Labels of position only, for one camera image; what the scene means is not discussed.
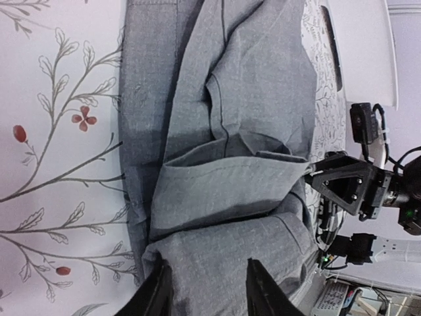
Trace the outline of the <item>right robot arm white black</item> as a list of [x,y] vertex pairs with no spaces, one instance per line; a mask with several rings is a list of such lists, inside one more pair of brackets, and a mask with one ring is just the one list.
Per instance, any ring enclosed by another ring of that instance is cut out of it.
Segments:
[[[420,235],[420,159],[392,171],[333,152],[313,164],[305,182],[322,196],[322,229],[338,211],[357,216],[360,221],[376,219],[382,207],[399,210],[398,223],[412,236]],[[321,234],[319,266],[332,271],[342,257],[346,264],[363,265],[382,261],[420,262],[420,243],[394,240],[369,233],[341,236]]]

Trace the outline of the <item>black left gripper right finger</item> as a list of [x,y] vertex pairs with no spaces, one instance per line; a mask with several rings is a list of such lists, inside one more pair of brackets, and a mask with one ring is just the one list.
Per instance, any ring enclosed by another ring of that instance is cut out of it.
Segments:
[[247,261],[246,293],[248,316],[304,316],[257,259]]

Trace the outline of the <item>floral patterned table cloth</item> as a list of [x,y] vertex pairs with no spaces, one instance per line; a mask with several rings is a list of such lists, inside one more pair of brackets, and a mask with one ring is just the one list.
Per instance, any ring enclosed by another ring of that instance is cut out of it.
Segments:
[[[128,2],[1,2],[2,315],[114,315],[143,282],[120,159]],[[334,4],[303,2],[311,163],[345,147],[345,94]],[[315,235],[321,197],[306,184],[305,203]],[[316,262],[290,296],[300,306],[324,281]]]

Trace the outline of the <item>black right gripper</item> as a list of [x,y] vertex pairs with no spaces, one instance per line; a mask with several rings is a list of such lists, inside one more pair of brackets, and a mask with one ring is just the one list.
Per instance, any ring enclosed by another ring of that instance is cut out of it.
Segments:
[[381,169],[346,154],[331,154],[313,163],[305,182],[322,197],[359,220],[376,219],[381,207],[399,209],[400,221],[420,220],[420,161],[411,161],[403,174]]

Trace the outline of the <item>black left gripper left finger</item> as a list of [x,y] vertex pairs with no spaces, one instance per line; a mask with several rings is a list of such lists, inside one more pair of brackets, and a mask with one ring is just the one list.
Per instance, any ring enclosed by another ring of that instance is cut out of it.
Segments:
[[167,261],[157,261],[152,273],[117,316],[170,316],[174,288],[172,269]]

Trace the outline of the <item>cluttered shelf items background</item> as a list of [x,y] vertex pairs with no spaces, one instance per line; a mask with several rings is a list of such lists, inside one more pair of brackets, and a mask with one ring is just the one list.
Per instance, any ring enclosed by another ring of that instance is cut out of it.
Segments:
[[303,300],[305,315],[419,315],[420,294],[329,277]]

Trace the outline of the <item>grey long sleeve shirt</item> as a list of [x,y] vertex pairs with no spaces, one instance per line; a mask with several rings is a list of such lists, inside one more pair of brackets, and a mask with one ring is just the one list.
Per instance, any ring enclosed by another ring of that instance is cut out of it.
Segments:
[[287,296],[316,244],[304,175],[316,73],[303,1],[129,1],[120,150],[145,280],[172,269],[173,315],[246,315],[258,259]]

